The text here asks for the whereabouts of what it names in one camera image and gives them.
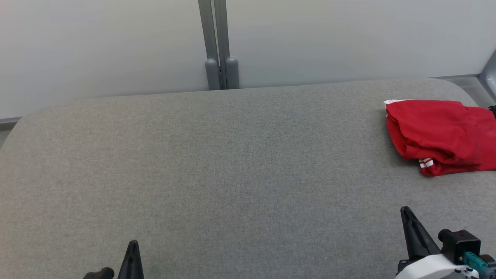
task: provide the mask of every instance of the gray fabric surface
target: gray fabric surface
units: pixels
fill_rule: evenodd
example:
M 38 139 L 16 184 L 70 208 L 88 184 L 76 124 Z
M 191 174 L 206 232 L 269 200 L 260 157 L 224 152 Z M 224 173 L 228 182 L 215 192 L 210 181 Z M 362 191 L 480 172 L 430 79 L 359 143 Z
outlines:
M 438 79 L 82 100 L 21 119 L 0 149 L 2 278 L 393 278 L 399 209 L 496 255 L 494 172 L 424 177 L 383 100 L 475 105 Z

